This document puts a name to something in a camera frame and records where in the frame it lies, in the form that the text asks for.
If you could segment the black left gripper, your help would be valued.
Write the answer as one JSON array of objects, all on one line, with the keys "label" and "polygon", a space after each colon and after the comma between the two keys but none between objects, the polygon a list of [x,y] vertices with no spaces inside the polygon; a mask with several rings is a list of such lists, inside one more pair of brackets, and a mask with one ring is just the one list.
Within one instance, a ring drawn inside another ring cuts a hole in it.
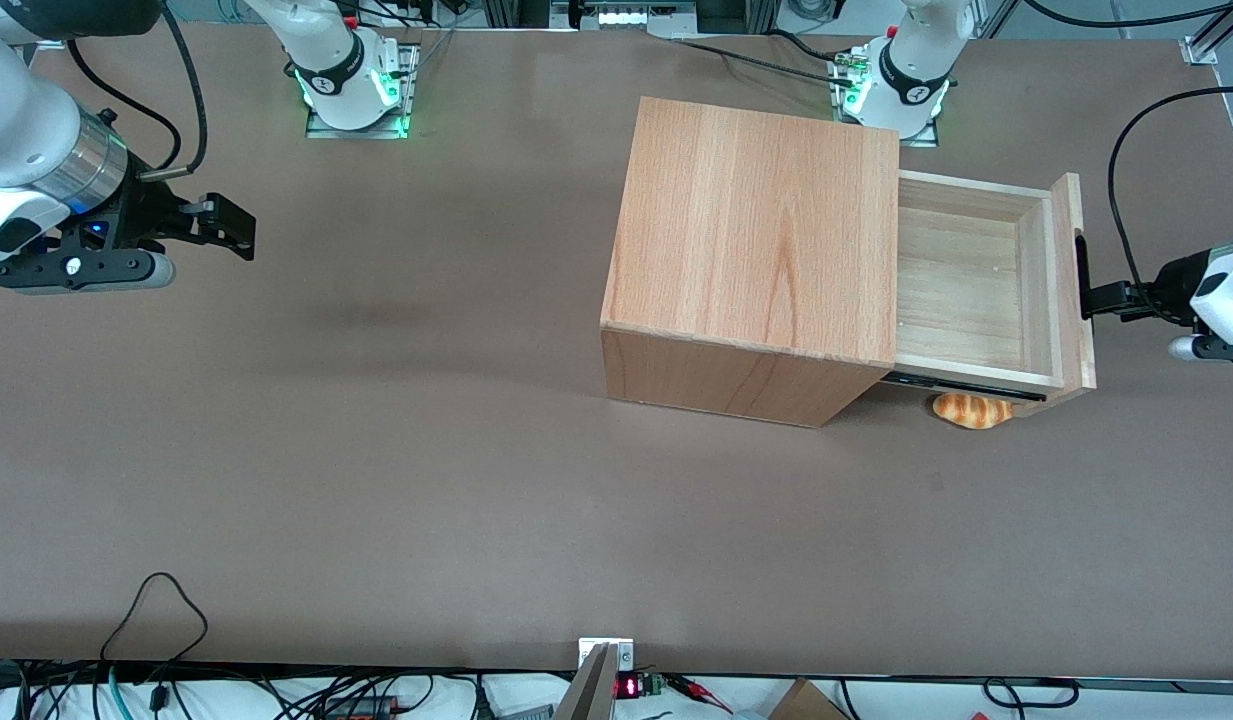
[{"label": "black left gripper", "polygon": [[[1202,284],[1207,265],[1210,252],[1195,252],[1166,263],[1157,272],[1154,281],[1141,284],[1141,291],[1131,281],[1084,288],[1083,319],[1113,314],[1120,316],[1122,322],[1157,318],[1179,327],[1195,327],[1198,319],[1189,301]],[[1145,309],[1142,309],[1141,295]]]}]

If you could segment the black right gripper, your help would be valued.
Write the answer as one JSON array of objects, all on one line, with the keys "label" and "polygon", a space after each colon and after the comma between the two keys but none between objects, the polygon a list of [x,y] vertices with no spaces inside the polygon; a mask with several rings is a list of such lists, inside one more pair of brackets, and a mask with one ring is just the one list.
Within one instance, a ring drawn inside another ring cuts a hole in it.
[{"label": "black right gripper", "polygon": [[[86,249],[142,249],[165,252],[162,240],[182,240],[226,247],[250,263],[255,258],[256,219],[240,205],[222,194],[206,194],[190,202],[171,191],[168,182],[142,182],[125,179],[109,198],[85,208],[85,200],[97,196],[86,191],[69,197],[75,211],[57,231],[46,237],[46,252],[55,252],[67,237],[83,237]],[[196,218],[203,218],[203,234],[195,231]]]}]

